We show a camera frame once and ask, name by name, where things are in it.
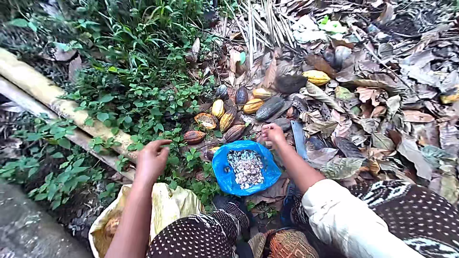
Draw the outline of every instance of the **yellow sack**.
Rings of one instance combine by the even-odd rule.
[[[91,225],[89,243],[95,258],[105,257],[130,191],[131,185],[123,185],[116,200]],[[153,185],[151,202],[150,241],[167,225],[179,218],[199,213],[201,208],[200,200],[191,190],[180,186],[172,190],[165,183]]]

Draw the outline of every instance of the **person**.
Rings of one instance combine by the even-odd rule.
[[[263,126],[262,136],[273,143],[301,193],[292,221],[310,226],[322,243],[352,258],[459,257],[459,216],[446,199],[400,180],[347,189],[310,167],[278,125]],[[153,141],[140,152],[132,190],[106,257],[237,257],[232,247],[250,223],[244,203],[237,201],[221,204],[213,213],[178,219],[149,244],[151,190],[165,168],[168,148],[163,146],[169,143]],[[310,246],[303,251],[303,257],[320,257]]]

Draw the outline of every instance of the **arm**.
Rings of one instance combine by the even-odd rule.
[[[151,220],[151,191],[166,167],[170,140],[156,140],[145,146],[137,158],[137,171],[126,206],[106,258],[144,258]]]
[[[295,181],[301,193],[305,193],[309,187],[313,186],[325,177],[309,166],[300,155],[287,143],[282,129],[270,123],[262,127],[262,136],[264,140],[273,142],[274,149],[284,162],[289,176]]]
[[[422,257],[390,233],[384,220],[365,202],[310,167],[288,145],[278,125],[267,124],[262,127],[262,133],[264,140],[273,142],[289,176],[305,193],[302,206],[321,241],[333,244],[352,258]]]

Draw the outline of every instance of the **leaf litter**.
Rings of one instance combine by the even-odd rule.
[[[266,88],[291,101],[268,121],[285,118],[302,124],[304,146],[297,146],[301,140],[292,144],[307,149],[306,160],[329,178],[344,185],[401,179],[429,186],[438,177],[437,192],[458,202],[459,37],[446,22],[453,17],[450,6],[439,5],[441,12],[410,20],[411,8],[431,6],[407,1],[318,6],[287,0],[274,5],[242,1],[239,8],[234,20],[217,24],[226,26],[228,35],[238,33],[232,39],[254,39],[250,48],[228,41],[227,35],[221,41],[228,49],[222,58],[227,64],[214,73],[245,75],[237,85],[233,79],[220,81],[229,93],[237,87],[246,87],[249,95]],[[397,25],[402,23],[413,26]],[[235,51],[253,55],[253,64],[235,62]],[[285,79],[309,70],[324,72],[330,80],[318,83],[312,76],[295,88],[301,80]],[[267,123],[240,115],[252,130]],[[292,130],[285,135],[292,139]],[[454,167],[445,173],[445,164]]]

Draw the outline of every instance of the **hand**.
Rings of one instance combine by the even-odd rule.
[[[166,167],[169,147],[162,147],[171,143],[171,140],[155,140],[149,142],[137,157],[137,171],[135,182],[153,186]]]
[[[274,145],[278,145],[285,141],[284,131],[275,123],[266,124],[261,128],[264,141],[271,141]]]

